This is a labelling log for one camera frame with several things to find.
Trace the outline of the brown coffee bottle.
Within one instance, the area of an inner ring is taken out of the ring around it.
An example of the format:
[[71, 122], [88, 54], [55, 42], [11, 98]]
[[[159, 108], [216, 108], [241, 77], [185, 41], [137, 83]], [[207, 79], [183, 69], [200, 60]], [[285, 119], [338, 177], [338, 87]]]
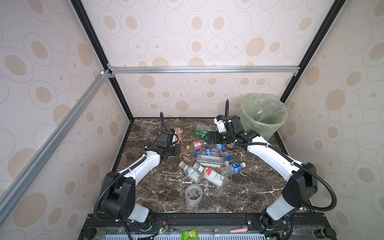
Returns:
[[176, 135], [178, 136], [178, 144], [181, 142], [183, 137], [183, 129], [182, 128], [174, 128]]

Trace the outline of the clear bottle red label yellow cap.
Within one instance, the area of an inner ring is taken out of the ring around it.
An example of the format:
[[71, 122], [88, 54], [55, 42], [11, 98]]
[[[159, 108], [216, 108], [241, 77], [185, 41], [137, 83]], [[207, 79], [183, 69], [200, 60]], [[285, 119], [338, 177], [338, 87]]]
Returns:
[[201, 149], [206, 149], [206, 148], [209, 148], [209, 147], [210, 147], [210, 144], [208, 144], [204, 140], [194, 141], [190, 145], [186, 146], [187, 150], [194, 149], [194, 150], [197, 150], [197, 151], [199, 151]]

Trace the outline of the clear bottle red green label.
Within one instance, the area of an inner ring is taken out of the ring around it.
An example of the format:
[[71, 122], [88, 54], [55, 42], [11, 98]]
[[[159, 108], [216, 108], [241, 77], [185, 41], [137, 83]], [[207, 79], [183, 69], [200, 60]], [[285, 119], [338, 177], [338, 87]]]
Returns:
[[221, 188], [225, 182], [225, 177], [214, 171], [209, 167], [201, 166], [197, 163], [193, 165], [193, 168], [203, 175], [203, 177], [210, 183]]

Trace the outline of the clear bottle green white label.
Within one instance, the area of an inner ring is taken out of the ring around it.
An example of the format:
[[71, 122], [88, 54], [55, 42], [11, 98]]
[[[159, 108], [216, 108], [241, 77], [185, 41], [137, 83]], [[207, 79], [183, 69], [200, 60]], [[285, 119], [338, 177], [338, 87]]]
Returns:
[[195, 170], [193, 167], [188, 166], [185, 162], [181, 161], [179, 167], [184, 171], [187, 178], [189, 178], [194, 184], [199, 184], [203, 176]]

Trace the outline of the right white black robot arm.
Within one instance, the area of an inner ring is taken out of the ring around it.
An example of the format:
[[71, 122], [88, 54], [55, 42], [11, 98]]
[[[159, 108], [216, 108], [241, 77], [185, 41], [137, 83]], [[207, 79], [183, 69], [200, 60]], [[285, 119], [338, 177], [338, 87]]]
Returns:
[[[261, 213], [259, 224], [263, 229], [272, 230], [284, 216], [289, 216], [302, 207], [320, 212], [328, 212], [336, 207], [335, 191], [317, 175], [313, 164], [296, 161], [270, 145], [256, 131], [245, 130], [239, 117], [229, 114], [229, 106], [229, 101], [226, 101], [224, 115], [218, 115], [214, 119], [218, 130], [209, 132], [204, 137], [205, 141], [210, 144], [234, 144], [241, 147], [275, 169], [287, 182], [281, 195]], [[318, 183], [330, 193], [332, 201], [327, 207], [308, 204], [309, 199], [318, 191]]]

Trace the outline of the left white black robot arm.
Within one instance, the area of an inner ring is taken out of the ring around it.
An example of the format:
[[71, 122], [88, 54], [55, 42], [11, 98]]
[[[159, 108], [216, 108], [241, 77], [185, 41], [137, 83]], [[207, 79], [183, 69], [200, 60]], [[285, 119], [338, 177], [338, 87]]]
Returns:
[[160, 113], [161, 127], [157, 138], [146, 146], [142, 156], [120, 172], [109, 172], [94, 206], [98, 221], [121, 220], [137, 222], [144, 228], [152, 226], [153, 211], [136, 203], [136, 186], [160, 163], [180, 155], [179, 137], [167, 129], [164, 114]]

